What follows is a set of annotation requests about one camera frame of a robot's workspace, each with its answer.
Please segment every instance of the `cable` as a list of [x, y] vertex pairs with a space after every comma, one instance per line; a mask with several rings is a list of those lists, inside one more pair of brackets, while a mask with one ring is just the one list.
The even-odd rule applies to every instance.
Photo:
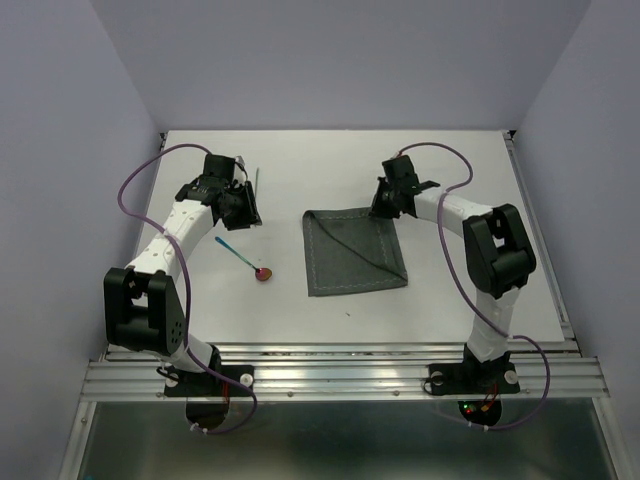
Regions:
[[[211, 151], [208, 148], [203, 147], [202, 145], [198, 145], [196, 143], [180, 143], [178, 145], [174, 145], [173, 147], [169, 147], [166, 150], [163, 150], [158, 155], [156, 155], [153, 158], [150, 158], [149, 160], [144, 162], [142, 165], [140, 165], [138, 168], [136, 168], [133, 171], [133, 173], [131, 175], [129, 175], [127, 177], [127, 179], [122, 183], [122, 186], [120, 187], [120, 190], [118, 191], [118, 206], [120, 207], [120, 210], [122, 210], [125, 214], [129, 215], [130, 217], [137, 218], [138, 220], [141, 220], [142, 222], [146, 223], [147, 225], [151, 225], [153, 228], [155, 228], [158, 232], [160, 232], [163, 235], [165, 235], [166, 232], [165, 232], [165, 229], [164, 229], [164, 227], [162, 225], [160, 225], [159, 223], [155, 222], [154, 220], [152, 220], [151, 218], [149, 218], [149, 217], [147, 217], [145, 215], [142, 215], [142, 214], [136, 213], [136, 212], [132, 212], [131, 210], [129, 210], [124, 205], [124, 203], [122, 202], [122, 195], [123, 195], [125, 189], [127, 188], [127, 186], [129, 185], [129, 183], [131, 183], [131, 181], [136, 177], [136, 175], [138, 175], [142, 170], [144, 170], [146, 167], [148, 167], [152, 163], [158, 161], [160, 158], [162, 158], [167, 153], [171, 153], [174, 150], [178, 150], [180, 148], [197, 148], [197, 149], [200, 149], [200, 150], [204, 151], [205, 153], [211, 154]], [[245, 175], [246, 175], [246, 170], [244, 169], [244, 167], [242, 167], [241, 170], [243, 170]], [[185, 300], [185, 315], [184, 315], [184, 321], [185, 321], [184, 348], [185, 348], [185, 351], [189, 355], [189, 358], [191, 358], [191, 360], [193, 360], [193, 362], [196, 365], [198, 365], [198, 367], [200, 367], [202, 370], [207, 372], [209, 375], [217, 378], [218, 380], [220, 380], [222, 382], [226, 382], [227, 384], [233, 385], [233, 386], [235, 386], [237, 388], [241, 388], [242, 390], [247, 391], [247, 393], [249, 393], [249, 395], [251, 395], [251, 398], [253, 399], [253, 407], [251, 408], [251, 411], [247, 414], [247, 416], [240, 423], [238, 423], [238, 424], [236, 424], [236, 425], [234, 425], [232, 427], [226, 428], [224, 430], [210, 431], [210, 430], [206, 430], [206, 429], [200, 428], [197, 424], [192, 424], [191, 425], [192, 429], [197, 430], [197, 431], [199, 431], [201, 433], [206, 433], [208, 435], [219, 435], [219, 434], [222, 434], [222, 433], [228, 433], [228, 432], [231, 432], [233, 430], [236, 430], [237, 428], [240, 428], [242, 425], [247, 423], [249, 421], [249, 419], [251, 419], [251, 417], [253, 417], [253, 414], [256, 412], [256, 410], [258, 408], [258, 398], [256, 397], [256, 394], [253, 392], [253, 390], [251, 388], [245, 387], [240, 382], [236, 382], [235, 380], [232, 380], [232, 379], [230, 379], [228, 377], [225, 377], [224, 375], [216, 372], [215, 370], [212, 370], [207, 365], [202, 363], [194, 355], [194, 353], [191, 351], [191, 349], [189, 348], [189, 323], [190, 323], [190, 320], [191, 320], [191, 278], [189, 277], [189, 270], [187, 269], [187, 260], [184, 258], [184, 254], [182, 253], [182, 250], [181, 250], [180, 245], [178, 244], [177, 240], [175, 238], [173, 238], [173, 236], [171, 236], [171, 235], [165, 235], [165, 238], [169, 241], [169, 243], [171, 244], [171, 246], [175, 250], [176, 257], [178, 258], [178, 263], [180, 263], [180, 268], [182, 269], [182, 275], [184, 276], [184, 285], [185, 285], [185, 291], [186, 291], [186, 295], [185, 295], [185, 298], [186, 298], [186, 300]]]
[[[464, 287], [462, 286], [462, 283], [460, 282], [460, 278], [458, 277], [458, 274], [456, 273], [455, 267], [453, 265], [453, 260], [451, 259], [451, 254], [449, 253], [449, 248], [447, 247], [447, 242], [446, 242], [446, 240], [444, 238], [444, 227], [442, 226], [442, 223], [443, 223], [442, 222], [442, 216], [443, 216], [443, 212], [444, 212], [444, 200], [447, 197], [447, 195], [449, 193], [451, 193], [452, 191], [454, 191], [454, 190], [456, 190], [458, 188], [465, 187], [465, 186], [467, 186], [467, 185], [469, 185], [471, 183], [471, 181], [473, 180], [473, 167], [471, 166], [471, 162], [469, 162], [469, 160], [467, 160], [467, 158], [462, 153], [457, 151], [456, 149], [450, 147], [449, 145], [445, 145], [444, 143], [437, 143], [437, 142], [419, 142], [419, 143], [413, 143], [411, 145], [407, 145], [406, 147], [400, 149], [400, 151], [397, 153], [396, 156], [399, 157], [400, 155], [404, 154], [404, 152], [406, 152], [407, 150], [411, 150], [412, 148], [416, 148], [416, 147], [438, 147], [438, 148], [443, 148], [443, 149], [453, 153], [454, 155], [456, 155], [460, 160], [462, 160], [464, 162], [464, 164], [467, 167], [467, 171], [469, 173], [467, 179], [465, 181], [463, 181], [463, 182], [456, 183], [455, 185], [451, 185], [450, 187], [447, 187], [444, 190], [444, 192], [442, 192], [442, 195], [440, 195], [440, 199], [438, 200], [438, 210], [437, 210], [436, 218], [437, 218], [437, 225], [438, 225], [438, 236], [440, 237], [440, 245], [442, 246], [442, 253], [444, 254], [444, 259], [447, 262], [447, 267], [449, 268], [449, 273], [451, 274], [451, 278], [453, 279], [453, 283], [455, 283], [456, 288], [458, 289], [458, 292], [460, 292], [460, 295], [462, 295], [462, 298], [464, 299], [466, 304], [471, 308], [471, 310], [473, 310], [473, 312], [478, 316], [478, 318], [480, 318], [480, 320], [482, 320], [484, 323], [486, 323], [496, 333], [498, 333], [499, 335], [503, 336], [504, 338], [509, 338], [509, 333], [507, 333], [504, 330], [502, 330], [495, 323], [493, 323], [489, 318], [487, 318], [487, 316], [484, 313], [482, 313], [480, 311], [480, 309], [478, 309], [478, 307], [476, 307], [476, 305], [473, 303], [473, 301], [471, 301], [471, 298], [469, 298], [469, 295], [467, 295], [467, 292], [465, 292]], [[523, 423], [525, 423], [526, 421], [528, 421], [529, 419], [531, 419], [534, 415], [536, 415], [538, 413], [540, 408], [542, 408], [542, 405], [547, 400], [547, 396], [549, 395], [549, 387], [551, 385], [551, 367], [549, 366], [549, 359], [547, 358], [547, 355], [544, 353], [544, 350], [542, 350], [542, 347], [540, 347], [540, 345], [535, 340], [527, 337], [526, 335], [514, 335], [511, 338], [513, 338], [514, 340], [526, 340], [531, 345], [533, 345], [533, 347], [538, 351], [538, 353], [542, 357], [542, 362], [544, 363], [544, 368], [545, 368], [545, 372], [546, 372], [546, 381], [545, 381], [544, 391], [542, 392], [542, 397], [540, 397], [540, 401], [534, 407], [534, 409], [531, 410], [531, 412], [529, 412], [527, 415], [522, 417], [520, 420], [517, 420], [517, 421], [515, 421], [513, 423], [509, 423], [509, 424], [506, 424], [506, 425], [497, 425], [497, 426], [493, 426], [493, 427], [488, 427], [489, 430], [507, 430], [509, 428], [514, 428], [514, 427], [517, 427], [519, 425], [522, 425]], [[454, 417], [449, 417], [449, 418], [454, 419], [456, 421], [459, 420], [459, 419], [454, 418]]]

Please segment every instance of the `white table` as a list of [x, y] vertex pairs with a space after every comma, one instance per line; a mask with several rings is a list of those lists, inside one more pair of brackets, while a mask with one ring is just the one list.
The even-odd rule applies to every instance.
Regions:
[[[530, 221], [500, 132], [448, 131], [172, 131], [166, 147], [199, 143], [214, 153], [242, 155], [250, 177], [260, 167], [258, 211], [263, 226], [227, 232], [220, 223], [189, 259], [193, 283], [191, 332], [220, 343], [396, 343], [464, 342], [473, 314], [460, 298], [447, 270], [436, 226], [403, 216], [396, 229], [409, 273], [409, 286], [359, 295], [307, 296], [301, 218], [309, 209], [369, 206], [381, 162], [402, 146], [437, 141], [465, 154], [475, 180], [457, 192], [469, 200], [520, 210], [532, 243]], [[436, 148], [409, 152], [421, 181], [443, 186], [466, 177], [452, 154]], [[180, 187], [202, 173], [204, 154], [182, 149], [161, 162], [148, 215], [164, 222]], [[154, 232], [145, 226], [138, 250]], [[251, 270], [218, 245], [220, 235], [274, 276], [260, 284]], [[463, 242], [447, 235], [463, 284]], [[512, 333], [546, 342], [562, 341], [554, 297], [540, 262], [523, 289]], [[182, 277], [178, 290], [184, 302]]]

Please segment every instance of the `folded cloth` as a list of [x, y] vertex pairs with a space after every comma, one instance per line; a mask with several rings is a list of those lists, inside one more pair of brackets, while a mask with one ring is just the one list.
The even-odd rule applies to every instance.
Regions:
[[308, 210], [302, 216], [310, 297], [405, 287], [409, 283], [393, 220], [369, 208]]

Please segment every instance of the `purple cable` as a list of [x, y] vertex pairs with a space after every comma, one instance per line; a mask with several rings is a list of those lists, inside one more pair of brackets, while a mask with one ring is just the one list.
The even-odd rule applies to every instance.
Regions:
[[[127, 188], [127, 186], [129, 185], [129, 183], [131, 183], [131, 181], [136, 177], [136, 175], [138, 175], [146, 167], [148, 167], [152, 163], [158, 161], [160, 158], [162, 158], [167, 153], [173, 152], [174, 150], [178, 150], [179, 148], [187, 148], [187, 147], [198, 148], [198, 149], [204, 151], [205, 153], [211, 154], [211, 151], [209, 151], [208, 148], [203, 147], [202, 145], [198, 145], [196, 143], [180, 143], [178, 145], [174, 145], [173, 147], [167, 148], [166, 150], [160, 152], [158, 155], [156, 155], [155, 157], [147, 160], [142, 165], [140, 165], [138, 168], [136, 168], [134, 170], [134, 172], [131, 175], [129, 175], [127, 177], [127, 179], [123, 182], [122, 186], [120, 187], [120, 190], [118, 191], [118, 206], [120, 207], [120, 210], [122, 210], [125, 214], [129, 215], [130, 217], [137, 218], [138, 220], [141, 220], [144, 223], [146, 223], [148, 225], [151, 225], [158, 232], [160, 232], [161, 234], [164, 235], [165, 234], [165, 229], [164, 229], [164, 227], [162, 225], [160, 225], [159, 223], [155, 222], [154, 220], [150, 219], [149, 217], [147, 217], [145, 215], [130, 211], [124, 205], [124, 203], [122, 202], [122, 195], [123, 195], [125, 189]], [[176, 239], [173, 238], [173, 236], [171, 236], [171, 235], [165, 235], [165, 238], [169, 241], [169, 243], [171, 243], [171, 246], [173, 246], [173, 249], [176, 251], [176, 257], [178, 258], [178, 263], [180, 263], [180, 268], [182, 269], [182, 274], [184, 276], [184, 285], [185, 285], [185, 291], [186, 291], [186, 295], [185, 295], [185, 297], [186, 297], [186, 300], [185, 300], [186, 305], [185, 305], [185, 315], [184, 315], [184, 320], [185, 320], [184, 348], [185, 348], [185, 351], [189, 355], [189, 358], [191, 358], [191, 360], [193, 360], [193, 362], [196, 365], [198, 365], [202, 370], [207, 372], [209, 375], [217, 378], [220, 381], [228, 383], [229, 385], [233, 385], [235, 387], [238, 387], [238, 388], [241, 388], [243, 390], [246, 390], [251, 395], [251, 398], [253, 399], [253, 407], [252, 407], [251, 411], [237, 425], [234, 425], [234, 426], [229, 427], [229, 428], [224, 429], [224, 430], [209, 431], [209, 430], [200, 428], [197, 424], [191, 424], [192, 427], [194, 427], [194, 425], [195, 425], [195, 429], [197, 429], [199, 432], [206, 433], [208, 435], [219, 435], [219, 434], [222, 434], [222, 433], [228, 433], [228, 432], [231, 432], [233, 430], [236, 430], [237, 428], [240, 428], [242, 425], [247, 423], [249, 421], [249, 419], [251, 419], [251, 417], [253, 416], [253, 414], [256, 412], [256, 410], [258, 408], [258, 398], [256, 397], [256, 394], [253, 392], [253, 390], [251, 390], [251, 388], [245, 387], [240, 382], [236, 382], [235, 380], [232, 380], [232, 379], [230, 379], [228, 377], [225, 377], [224, 375], [221, 375], [220, 373], [216, 372], [215, 370], [212, 370], [207, 365], [202, 363], [198, 358], [196, 358], [196, 356], [193, 354], [191, 349], [189, 349], [189, 321], [191, 319], [191, 278], [189, 277], [189, 270], [187, 269], [187, 260], [184, 258], [184, 254], [182, 253], [182, 249], [180, 248], [180, 245], [178, 244]]]
[[[486, 323], [489, 327], [491, 327], [496, 333], [498, 333], [499, 335], [505, 337], [505, 338], [509, 338], [509, 334], [507, 332], [505, 332], [504, 330], [502, 330], [501, 328], [499, 328], [495, 323], [493, 323], [489, 318], [487, 318], [487, 316], [482, 313], [478, 307], [476, 307], [476, 305], [471, 301], [471, 298], [469, 298], [469, 295], [467, 295], [467, 292], [465, 292], [464, 287], [462, 286], [462, 283], [460, 282], [460, 278], [458, 277], [458, 274], [456, 273], [456, 269], [453, 265], [453, 261], [451, 260], [451, 254], [449, 253], [449, 248], [447, 247], [447, 242], [444, 238], [444, 228], [442, 226], [442, 215], [444, 212], [444, 200], [446, 198], [446, 196], [451, 193], [452, 191], [464, 187], [466, 185], [469, 185], [471, 183], [471, 181], [473, 180], [473, 167], [471, 166], [471, 162], [469, 162], [469, 160], [467, 160], [467, 158], [462, 155], [460, 152], [458, 152], [456, 149], [445, 145], [443, 143], [437, 143], [437, 142], [420, 142], [420, 143], [414, 143], [411, 145], [407, 145], [406, 147], [402, 148], [399, 152], [398, 152], [398, 156], [402, 155], [404, 152], [406, 152], [407, 150], [410, 150], [412, 148], [415, 147], [438, 147], [438, 148], [444, 148], [445, 150], [448, 150], [449, 152], [453, 153], [454, 155], [456, 155], [458, 158], [460, 158], [460, 160], [462, 160], [464, 162], [464, 164], [467, 166], [467, 170], [469, 172], [469, 176], [467, 177], [467, 179], [464, 182], [460, 182], [457, 183], [455, 185], [451, 185], [450, 187], [447, 187], [445, 189], [445, 191], [442, 193], [442, 195], [440, 196], [440, 199], [438, 201], [438, 210], [437, 210], [437, 214], [436, 214], [436, 218], [437, 218], [437, 225], [438, 225], [438, 236], [440, 237], [440, 245], [442, 245], [442, 253], [444, 254], [444, 259], [447, 262], [447, 267], [449, 268], [449, 272], [451, 273], [451, 277], [453, 278], [453, 283], [455, 283], [456, 288], [458, 289], [458, 292], [460, 292], [460, 295], [462, 295], [462, 298], [464, 299], [464, 301], [466, 302], [466, 304], [471, 308], [471, 310], [473, 310], [473, 312], [478, 316], [478, 318], [480, 318], [480, 320], [482, 320], [484, 323]], [[544, 350], [542, 350], [542, 347], [540, 347], [540, 345], [533, 340], [532, 338], [527, 337], [526, 335], [514, 335], [513, 336], [514, 339], [518, 340], [526, 340], [527, 342], [529, 342], [531, 345], [534, 346], [534, 348], [538, 351], [538, 353], [540, 354], [540, 356], [542, 357], [542, 361], [544, 363], [544, 368], [546, 371], [546, 381], [545, 381], [545, 385], [544, 385], [544, 391], [542, 392], [542, 397], [540, 397], [540, 401], [538, 402], [538, 404], [536, 405], [536, 407], [529, 412], [527, 415], [525, 415], [523, 418], [521, 418], [518, 421], [515, 421], [513, 423], [509, 423], [506, 425], [498, 425], [498, 426], [494, 426], [494, 427], [488, 427], [489, 430], [507, 430], [509, 428], [513, 428], [513, 427], [517, 427], [519, 425], [522, 425], [523, 423], [525, 423], [526, 421], [528, 421], [529, 419], [531, 419], [534, 415], [536, 415], [538, 413], [538, 411], [540, 410], [540, 408], [542, 408], [542, 405], [544, 404], [544, 402], [547, 400], [547, 396], [549, 395], [549, 387], [551, 385], [551, 367], [549, 366], [549, 359], [547, 358], [547, 355], [544, 353]], [[459, 419], [457, 418], [453, 418], [453, 417], [449, 417], [453, 420], [459, 421]]]

